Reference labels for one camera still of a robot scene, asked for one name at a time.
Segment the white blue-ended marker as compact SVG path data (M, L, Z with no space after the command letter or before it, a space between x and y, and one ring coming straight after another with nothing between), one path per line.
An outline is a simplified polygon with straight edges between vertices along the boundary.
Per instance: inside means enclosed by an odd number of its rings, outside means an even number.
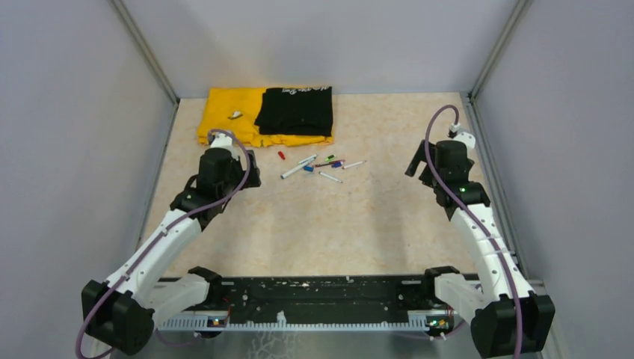
M334 176L332 176L330 174L327 174L327 173L325 173L323 171L319 171L318 174L323 176L323 177L325 177L325 178L327 178L327 179L329 179L329 180L331 180L331 181L334 181L334 182L337 182L337 183L343 183L342 180L340 180L340 179L338 179L338 178L336 178L336 177L334 177Z

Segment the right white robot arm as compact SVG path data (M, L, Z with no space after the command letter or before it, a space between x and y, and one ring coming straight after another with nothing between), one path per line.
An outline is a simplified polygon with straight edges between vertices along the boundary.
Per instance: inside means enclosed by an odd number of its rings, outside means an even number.
M449 267L429 269L432 280L421 288L430 308L448 304L469 325L482 358L540 352L555 315L548 295L538 294L525 279L499 232L487 192L470 180L474 162L465 143L421 141L405 171L431 188L449 223L462 235L472 257L478 284Z

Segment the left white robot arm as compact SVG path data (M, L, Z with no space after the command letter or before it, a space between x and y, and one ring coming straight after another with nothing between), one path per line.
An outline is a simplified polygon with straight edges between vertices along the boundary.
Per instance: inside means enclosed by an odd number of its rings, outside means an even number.
M200 157L198 174L174 198L150 239L103 282L90 280L82 289L83 323L76 337L76 357L84 356L85 335L108 345L104 356L114 350L134 355L160 325L184 309L195 304L207 310L219 307L224 289L203 274L187 274L159 289L155 285L231 197L260 185L252 150L239 155L230 146L209 148Z

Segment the white red-tipped pen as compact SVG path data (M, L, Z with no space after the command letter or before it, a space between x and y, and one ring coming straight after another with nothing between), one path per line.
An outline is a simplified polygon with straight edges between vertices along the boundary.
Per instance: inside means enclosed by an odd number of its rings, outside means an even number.
M366 160L349 163L349 164L343 165L341 167L341 169L346 170L346 169L349 169L349 168L354 168L356 166L363 165L364 163L366 163Z

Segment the red gel pen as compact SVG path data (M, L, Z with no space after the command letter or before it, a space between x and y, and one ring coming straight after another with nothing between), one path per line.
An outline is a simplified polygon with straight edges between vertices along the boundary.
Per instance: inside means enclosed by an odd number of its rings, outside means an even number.
M321 168L321 167L327 167L327 166L330 166L330 167L331 167L331 165L332 165L334 162L341 162L341 163L342 163L342 165L343 165L343 163L344 163L345 161L344 161L344 160L338 160L338 161L332 161L332 162L325 162L325 163L321 163L321 164L318 164L318 165L313 165L313 167L314 167L314 168Z

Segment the large white blue marker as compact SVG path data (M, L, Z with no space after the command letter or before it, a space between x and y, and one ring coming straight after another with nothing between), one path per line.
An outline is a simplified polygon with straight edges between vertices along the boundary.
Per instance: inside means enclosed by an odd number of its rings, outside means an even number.
M293 174L297 173L298 171L304 171L303 167L304 167L304 166L307 166L307 165L311 166L309 163L305 163L305 164L303 164L303 165L297 165L297 166L295 166L294 168L292 168L292 169L288 170L287 172L285 172L285 173L281 174L281 175L280 175L280 178L281 178L282 180L285 180L285 179L287 179L288 177L290 177L291 175L293 175Z

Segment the yellow folded shirt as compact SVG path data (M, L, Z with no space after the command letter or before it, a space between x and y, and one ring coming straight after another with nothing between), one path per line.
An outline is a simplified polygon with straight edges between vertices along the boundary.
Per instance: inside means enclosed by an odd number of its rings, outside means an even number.
M261 135L255 124L266 88L211 88L197 128L197 142L208 143L212 129L231 131L246 146L298 147L332 144L334 137L310 135Z

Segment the black folded shirt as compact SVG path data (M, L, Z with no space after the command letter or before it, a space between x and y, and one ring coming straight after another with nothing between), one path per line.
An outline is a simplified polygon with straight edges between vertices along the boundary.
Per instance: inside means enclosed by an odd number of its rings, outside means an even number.
M261 135L330 137L333 88L268 88L255 125Z

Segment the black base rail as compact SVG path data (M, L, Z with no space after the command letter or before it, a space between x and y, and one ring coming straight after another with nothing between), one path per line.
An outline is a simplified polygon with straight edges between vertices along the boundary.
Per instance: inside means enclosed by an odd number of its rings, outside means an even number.
M461 323L416 275L225 277L161 331L401 331L439 336Z

